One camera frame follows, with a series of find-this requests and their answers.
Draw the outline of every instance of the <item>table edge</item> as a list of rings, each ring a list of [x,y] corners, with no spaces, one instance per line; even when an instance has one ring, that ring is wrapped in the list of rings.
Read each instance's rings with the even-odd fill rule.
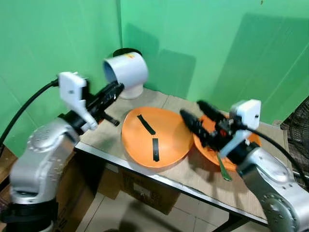
[[[243,210],[240,210],[240,209],[237,209],[237,208],[234,208],[230,205],[227,205],[225,203],[222,203],[220,202],[219,200],[217,199],[214,199],[212,197],[209,197],[207,195],[205,195],[204,193],[194,189],[194,188],[191,188],[191,187],[188,187],[186,185],[183,185],[177,181],[173,181],[171,179],[168,179],[167,177],[164,177],[164,176],[161,176],[161,175],[158,175],[136,163],[133,163],[133,162],[130,162],[130,161],[127,161],[127,160],[124,160],[124,159],[121,159],[121,158],[118,158],[116,156],[113,156],[109,153],[106,153],[104,151],[101,151],[93,146],[90,146],[90,145],[87,145],[83,142],[79,142],[76,146],[75,146],[76,149],[78,150],[81,150],[83,152],[86,152],[86,153],[89,153],[89,154],[92,154],[92,155],[95,155],[97,157],[100,157],[104,160],[106,160],[107,162],[111,163],[111,164],[115,164],[117,166],[120,166],[120,167],[124,167],[126,169],[129,169],[135,173],[138,173],[138,174],[141,174],[141,175],[144,175],[148,178],[151,178],[157,182],[160,182],[164,185],[167,185],[167,186],[170,186],[172,187],[173,189],[177,189],[179,190],[181,193],[184,193],[185,195],[188,195],[190,197],[193,197],[197,200],[200,200],[202,202],[205,202],[205,203],[208,203],[210,205],[213,205],[215,207],[218,207],[220,209],[223,209],[227,212],[231,212],[231,213],[235,213],[241,217],[246,217],[248,218],[249,220],[251,221],[254,221],[258,224],[261,224],[261,225],[267,225],[267,220],[261,218],[261,217],[258,217],[258,216],[255,216],[253,214],[250,214],[250,213],[247,213]]]

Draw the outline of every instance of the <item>tiled floor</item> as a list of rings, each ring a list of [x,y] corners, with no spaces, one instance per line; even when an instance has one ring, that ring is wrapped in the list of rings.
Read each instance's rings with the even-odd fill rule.
[[[211,232],[228,218],[228,213],[181,194],[169,215],[120,192],[116,200],[98,193],[77,232]],[[247,223],[235,232],[268,232]]]

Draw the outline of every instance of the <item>black tape strip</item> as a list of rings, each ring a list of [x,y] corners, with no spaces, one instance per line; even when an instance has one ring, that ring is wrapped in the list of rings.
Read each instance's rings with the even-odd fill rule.
[[[159,140],[157,138],[153,139],[153,153],[154,153],[154,161],[158,162],[159,158]]]
[[[151,128],[151,126],[148,124],[148,122],[146,122],[146,120],[143,118],[142,115],[138,115],[137,116],[140,120],[140,122],[143,124],[143,126],[146,128],[146,130],[151,134],[154,135],[155,131],[154,129]]]

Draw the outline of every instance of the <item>table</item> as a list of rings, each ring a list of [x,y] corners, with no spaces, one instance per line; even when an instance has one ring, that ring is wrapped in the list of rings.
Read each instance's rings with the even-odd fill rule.
[[[220,168],[204,158],[194,146],[184,159],[172,167],[150,170],[135,163],[122,145],[121,128],[128,112],[141,106],[158,107],[176,113],[184,108],[197,116],[202,115],[194,102],[145,89],[138,98],[134,100],[119,98],[106,110],[106,113],[121,121],[118,127],[103,121],[95,131],[88,131],[81,136],[81,141],[76,149],[101,157],[111,164],[147,176],[154,181],[177,189],[183,194],[229,212],[228,221],[217,228],[216,232],[232,231],[250,220],[267,225],[260,203],[248,190],[238,174],[229,172],[233,181],[223,180]],[[264,123],[260,124],[258,130],[288,149],[285,131]],[[261,143],[265,150],[291,168],[287,158],[276,148],[263,139],[261,139]]]

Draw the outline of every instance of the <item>wooden tabletop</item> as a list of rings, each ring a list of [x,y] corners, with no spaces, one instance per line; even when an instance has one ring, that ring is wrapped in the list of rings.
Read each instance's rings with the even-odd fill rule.
[[[121,128],[128,112],[141,106],[164,108],[176,113],[179,113],[179,110],[184,108],[197,116],[202,115],[194,102],[145,89],[137,99],[124,100],[119,98],[107,109],[106,113],[121,121],[118,127],[103,121],[95,131],[85,133],[81,138],[81,142],[123,160],[134,162],[126,153],[121,142]],[[285,149],[288,149],[286,132],[264,123],[260,123],[258,130],[274,139]],[[289,161],[275,147],[263,139],[261,139],[261,143],[265,150],[291,167]],[[266,219],[257,198],[248,190],[238,174],[229,172],[233,181],[225,181],[221,176],[220,168],[203,157],[195,146],[192,147],[184,159],[172,167],[160,170],[152,169],[152,171],[185,186],[197,189],[231,207]]]

